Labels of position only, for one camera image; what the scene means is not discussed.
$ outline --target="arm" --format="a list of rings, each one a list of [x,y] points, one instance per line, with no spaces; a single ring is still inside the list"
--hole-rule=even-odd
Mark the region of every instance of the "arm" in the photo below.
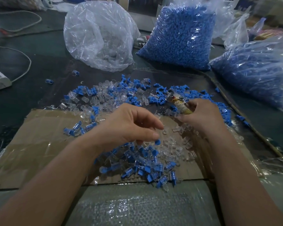
[[[164,126],[148,110],[121,105],[102,124],[66,146],[8,200],[0,208],[0,226],[61,225],[96,157],[126,142],[157,140],[155,128]]]
[[[192,100],[189,105],[196,107],[194,113],[182,116],[180,120],[190,123],[208,138],[225,224],[283,226],[283,213],[227,130],[218,107],[203,99]]]

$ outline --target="bag of blue plastic parts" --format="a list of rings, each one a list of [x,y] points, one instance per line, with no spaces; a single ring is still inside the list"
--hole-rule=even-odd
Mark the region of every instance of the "bag of blue plastic parts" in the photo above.
[[[194,2],[165,6],[151,37],[137,54],[149,60],[209,70],[215,20],[212,5]]]
[[[235,88],[283,111],[283,35],[239,45],[210,65]]]

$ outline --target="cardboard sheet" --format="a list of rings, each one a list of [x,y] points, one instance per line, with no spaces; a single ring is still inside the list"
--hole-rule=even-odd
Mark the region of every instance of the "cardboard sheet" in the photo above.
[[[73,127],[80,121],[79,116],[71,112],[61,110],[38,110],[34,109],[27,115],[11,143],[7,146],[0,158],[0,189],[20,188],[27,183],[36,173],[42,170],[74,137],[63,134],[64,127]],[[172,135],[178,144],[182,144],[182,137],[189,135],[193,141],[193,148],[197,158],[195,161],[180,162],[176,166],[176,175],[180,180],[193,180],[213,178],[211,161],[209,158],[209,144],[206,139],[198,137],[195,133],[185,132],[181,137],[179,133],[173,133],[172,128],[177,123],[170,117],[162,116],[167,135],[161,135],[161,142]],[[246,146],[240,144],[241,151],[253,163],[252,155]],[[123,183],[141,182],[141,178],[134,175],[126,181],[122,181],[119,174],[111,177],[100,177],[98,183]]]

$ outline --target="forearm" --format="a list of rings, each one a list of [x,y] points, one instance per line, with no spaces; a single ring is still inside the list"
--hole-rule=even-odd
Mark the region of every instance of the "forearm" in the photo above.
[[[283,225],[279,211],[226,127],[207,134],[226,225]]]
[[[0,208],[0,225],[61,225],[99,154],[84,147],[74,140],[19,190]]]

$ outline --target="hand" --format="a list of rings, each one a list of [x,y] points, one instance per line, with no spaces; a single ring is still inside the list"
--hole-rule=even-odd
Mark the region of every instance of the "hand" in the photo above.
[[[96,143],[103,151],[111,151],[119,145],[137,140],[151,142],[159,139],[155,128],[163,129],[162,122],[145,108],[122,104],[106,120],[87,132],[80,141]]]
[[[225,128],[218,106],[210,100],[197,98],[188,101],[187,104],[192,111],[195,111],[189,115],[181,115],[178,118],[181,122],[189,123],[204,134],[211,129],[223,130]]]

